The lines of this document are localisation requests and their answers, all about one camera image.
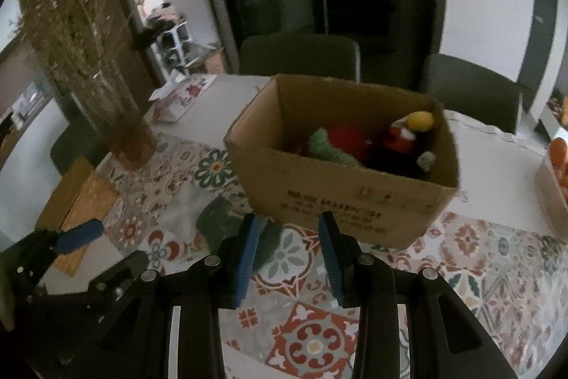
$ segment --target green plush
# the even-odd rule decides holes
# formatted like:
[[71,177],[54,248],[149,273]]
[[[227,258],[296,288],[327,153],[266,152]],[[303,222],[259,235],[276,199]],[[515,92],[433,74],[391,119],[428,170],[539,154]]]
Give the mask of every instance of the green plush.
[[308,151],[312,158],[337,162],[345,166],[361,166],[361,163],[359,163],[356,158],[342,152],[339,148],[329,143],[327,130],[323,127],[316,130],[308,139]]
[[[221,242],[229,236],[235,236],[239,232],[242,217],[230,214],[231,203],[222,196],[217,196],[203,210],[195,225],[197,230],[205,237],[211,254],[216,254]],[[276,251],[283,226],[268,221],[258,239],[258,247],[253,264],[253,273],[272,257]]]

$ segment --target dining table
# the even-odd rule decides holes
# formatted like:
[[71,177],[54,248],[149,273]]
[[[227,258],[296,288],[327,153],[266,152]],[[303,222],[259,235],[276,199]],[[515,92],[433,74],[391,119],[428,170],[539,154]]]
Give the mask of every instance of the dining table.
[[[150,111],[153,157],[133,172],[112,155],[97,167],[120,196],[75,276],[48,270],[48,292],[84,291],[135,250],[145,251],[148,267],[161,274],[186,270],[208,255],[210,240],[227,231],[201,233],[204,211],[232,218],[251,211],[223,137],[269,79],[218,75],[176,123],[155,123]],[[568,248],[542,210],[535,184],[546,146],[459,113],[444,115],[457,146],[458,193],[408,248],[361,248],[393,268],[435,268],[516,374],[535,378],[568,332]],[[227,377],[349,379],[359,309],[344,309],[332,296],[317,233],[293,223],[279,226],[278,242],[255,269],[242,305],[220,310]],[[411,366],[404,305],[399,340],[400,377],[406,378]]]

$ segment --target floral placemat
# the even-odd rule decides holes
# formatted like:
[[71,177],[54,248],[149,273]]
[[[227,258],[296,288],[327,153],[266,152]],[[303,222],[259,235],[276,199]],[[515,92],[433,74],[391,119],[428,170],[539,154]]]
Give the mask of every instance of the floral placemat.
[[[224,150],[157,137],[156,153],[142,169],[129,172],[109,158],[99,172],[120,193],[105,220],[113,245],[124,256],[146,251],[149,267],[168,274],[209,253],[204,236],[191,228],[211,198],[227,201],[231,216],[250,208]],[[192,198],[188,216],[195,220],[188,219],[183,229],[166,227],[168,207],[177,204],[180,192]],[[536,377],[568,331],[568,253],[553,237],[447,212],[405,250],[361,247],[402,270],[436,268],[519,376]],[[305,379],[351,377],[359,311],[339,307],[331,295],[311,230],[285,224],[240,309],[221,310],[220,319],[223,341],[266,367]],[[403,305],[399,326],[400,376],[406,377]]]

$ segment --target white tabletop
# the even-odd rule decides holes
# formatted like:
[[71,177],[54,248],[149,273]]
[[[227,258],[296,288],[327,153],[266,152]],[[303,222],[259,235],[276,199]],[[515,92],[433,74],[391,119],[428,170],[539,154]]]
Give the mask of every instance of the white tabletop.
[[[177,123],[153,127],[212,147],[224,147],[228,128],[268,80],[263,76],[220,75]],[[555,235],[546,223],[535,192],[534,177],[544,147],[457,113],[446,115],[458,148],[462,191],[447,210]],[[120,259],[118,251],[103,236],[89,246],[74,278],[50,269],[44,281],[51,293],[83,291],[93,277]]]

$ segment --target green flower pattern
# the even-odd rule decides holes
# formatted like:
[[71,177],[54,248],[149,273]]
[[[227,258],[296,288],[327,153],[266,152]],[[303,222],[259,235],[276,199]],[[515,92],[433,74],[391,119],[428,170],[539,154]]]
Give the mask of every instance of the green flower pattern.
[[225,186],[235,175],[225,150],[211,150],[197,166],[193,176],[206,189],[218,189]]

